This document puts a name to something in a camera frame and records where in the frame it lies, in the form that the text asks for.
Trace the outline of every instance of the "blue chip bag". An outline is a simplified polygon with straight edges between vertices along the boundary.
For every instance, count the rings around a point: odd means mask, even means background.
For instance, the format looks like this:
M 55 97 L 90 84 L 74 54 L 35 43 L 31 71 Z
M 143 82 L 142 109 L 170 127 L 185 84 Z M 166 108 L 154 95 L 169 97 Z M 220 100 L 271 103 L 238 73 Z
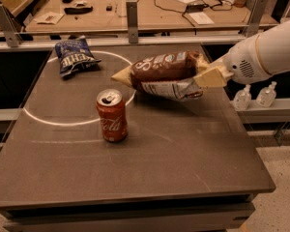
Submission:
M 85 38 L 57 43 L 55 50 L 60 61 L 60 75 L 62 77 L 92 70 L 101 61 L 91 53 Z

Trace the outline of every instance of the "snack bag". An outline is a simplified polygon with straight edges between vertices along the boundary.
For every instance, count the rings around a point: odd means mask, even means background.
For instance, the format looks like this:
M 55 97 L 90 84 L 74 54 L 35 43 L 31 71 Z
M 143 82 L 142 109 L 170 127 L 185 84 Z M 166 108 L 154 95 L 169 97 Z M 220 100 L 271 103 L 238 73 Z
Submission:
M 199 52 L 181 51 L 140 60 L 111 78 L 140 92 L 184 102 L 203 95 L 193 77 L 208 66 Z
M 91 70 L 101 61 L 90 52 L 85 38 L 57 43 L 55 50 L 60 61 L 62 77 L 68 77 L 75 72 Z

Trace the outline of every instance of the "can lid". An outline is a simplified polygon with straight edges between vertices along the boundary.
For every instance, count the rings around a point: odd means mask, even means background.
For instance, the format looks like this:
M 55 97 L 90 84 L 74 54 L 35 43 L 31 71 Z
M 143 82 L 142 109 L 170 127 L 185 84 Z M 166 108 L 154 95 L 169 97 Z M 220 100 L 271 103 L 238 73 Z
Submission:
M 104 106 L 118 104 L 122 100 L 121 93 L 116 89 L 106 89 L 99 92 L 97 102 Z

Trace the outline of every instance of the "red soda can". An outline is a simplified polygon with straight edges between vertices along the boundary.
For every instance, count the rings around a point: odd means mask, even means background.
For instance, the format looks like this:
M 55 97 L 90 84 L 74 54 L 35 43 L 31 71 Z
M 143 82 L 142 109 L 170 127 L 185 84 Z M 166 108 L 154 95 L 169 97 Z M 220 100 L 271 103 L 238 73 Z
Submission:
M 105 140 L 118 142 L 128 134 L 126 103 L 115 89 L 106 89 L 97 96 L 96 109 L 100 115 L 101 130 Z

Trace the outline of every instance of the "wooden desk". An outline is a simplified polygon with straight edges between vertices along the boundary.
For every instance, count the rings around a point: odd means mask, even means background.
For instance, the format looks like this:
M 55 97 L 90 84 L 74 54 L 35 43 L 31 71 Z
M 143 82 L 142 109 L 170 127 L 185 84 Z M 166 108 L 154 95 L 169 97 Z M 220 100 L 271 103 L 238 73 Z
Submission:
M 72 7 L 74 0 L 70 4 L 64 4 L 61 0 L 50 0 L 36 15 L 44 15 L 48 12 L 64 14 L 64 9 Z M 86 0 L 88 6 L 93 6 L 94 10 L 88 14 L 70 15 L 66 14 L 56 25 L 37 24 L 32 21 L 28 27 L 28 32 L 125 32 L 127 31 L 126 1 L 127 0 Z M 206 0 L 210 5 L 218 1 Z M 157 4 L 166 9 L 173 9 L 183 12 L 186 4 L 176 0 L 158 0 Z M 106 6 L 111 5 L 113 10 L 108 12 Z M 155 6 L 154 0 L 139 0 L 138 7 L 138 29 L 139 31 L 181 31 L 192 30 L 191 24 L 184 19 L 180 13 L 164 11 Z M 249 10 L 247 8 L 232 8 L 231 11 L 213 11 L 210 8 L 204 10 L 206 15 L 215 23 L 211 25 L 198 25 L 194 20 L 197 30 L 223 30 L 240 29 L 247 24 Z M 275 25 L 270 16 L 264 15 L 261 21 L 262 26 L 271 27 Z
M 10 231 L 192 232 L 239 227 L 249 198 L 275 189 L 223 89 L 176 102 L 110 80 L 195 43 L 93 47 L 99 70 L 63 80 L 54 53 L 0 154 L 0 212 Z M 97 94 L 121 91 L 129 135 L 102 139 Z

